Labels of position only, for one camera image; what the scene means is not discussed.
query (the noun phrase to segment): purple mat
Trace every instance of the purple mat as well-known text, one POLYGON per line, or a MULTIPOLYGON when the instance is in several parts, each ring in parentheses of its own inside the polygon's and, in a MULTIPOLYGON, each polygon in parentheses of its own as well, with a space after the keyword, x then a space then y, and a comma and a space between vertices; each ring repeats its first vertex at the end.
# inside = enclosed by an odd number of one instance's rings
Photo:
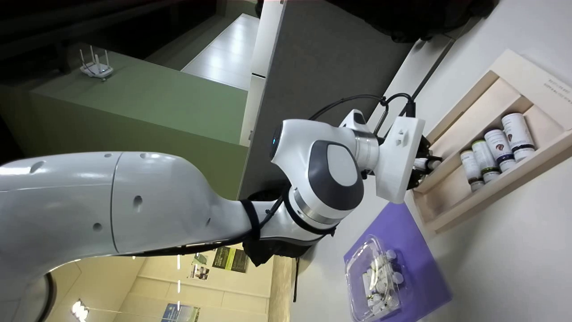
POLYGON ((378 237, 385 249, 395 250, 404 267, 401 309, 382 318, 384 322, 415 322, 451 301, 445 280, 405 204, 389 203, 344 255, 345 262, 370 234, 378 237))

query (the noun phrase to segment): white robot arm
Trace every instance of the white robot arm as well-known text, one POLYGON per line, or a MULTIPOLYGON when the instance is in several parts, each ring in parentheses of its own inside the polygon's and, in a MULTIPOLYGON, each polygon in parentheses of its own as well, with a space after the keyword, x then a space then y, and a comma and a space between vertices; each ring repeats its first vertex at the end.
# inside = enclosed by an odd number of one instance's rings
POLYGON ((357 110, 340 127, 283 121, 271 160, 291 186, 278 202, 226 200, 188 161, 161 153, 90 152, 5 164, 0 321, 45 317, 45 274, 80 258, 214 248, 252 233, 256 240, 312 245, 362 201, 364 170, 375 173, 378 196, 403 202, 423 124, 399 117, 380 146, 357 110))

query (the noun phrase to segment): clear plastic box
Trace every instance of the clear plastic box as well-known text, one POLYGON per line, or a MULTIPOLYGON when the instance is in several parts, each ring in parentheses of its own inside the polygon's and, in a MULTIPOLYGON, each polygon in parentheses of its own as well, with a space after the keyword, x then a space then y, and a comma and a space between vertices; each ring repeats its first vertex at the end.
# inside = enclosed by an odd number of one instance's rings
POLYGON ((351 315, 355 322, 379 320, 400 308, 398 284, 403 275, 394 272, 392 260, 374 235, 366 241, 345 263, 345 280, 348 284, 351 315))

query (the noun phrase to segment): white table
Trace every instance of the white table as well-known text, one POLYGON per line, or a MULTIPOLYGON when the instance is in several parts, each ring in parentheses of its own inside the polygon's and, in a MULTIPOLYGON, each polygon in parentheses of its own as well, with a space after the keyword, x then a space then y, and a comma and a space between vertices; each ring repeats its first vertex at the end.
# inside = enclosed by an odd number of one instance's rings
MULTIPOLYGON (((549 2, 500 1, 456 41, 416 99, 418 117, 427 121, 425 133, 506 48, 572 84, 567 57, 572 45, 559 32, 572 28, 566 15, 572 3, 549 2)), ((423 72, 417 71, 428 70, 435 56, 412 50, 387 94, 419 84, 423 72)), ((570 321, 571 182, 568 159, 439 235, 426 231, 414 212, 453 295, 423 321, 570 321)), ((363 203, 301 262, 291 321, 351 321, 343 256, 386 205, 375 197, 372 179, 365 186, 363 203)))

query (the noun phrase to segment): gray partition wall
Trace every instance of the gray partition wall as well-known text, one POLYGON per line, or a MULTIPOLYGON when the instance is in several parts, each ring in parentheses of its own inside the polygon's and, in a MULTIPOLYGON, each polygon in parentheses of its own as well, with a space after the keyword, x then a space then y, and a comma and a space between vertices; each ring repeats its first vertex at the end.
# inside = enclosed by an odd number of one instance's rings
MULTIPOLYGON (((240 198, 285 182, 269 158, 272 134, 282 120, 306 119, 342 97, 382 95, 412 47, 394 43, 326 1, 286 1, 285 5, 240 198)), ((368 118, 376 105, 373 100, 350 101, 319 120, 337 126, 353 108, 368 118)))

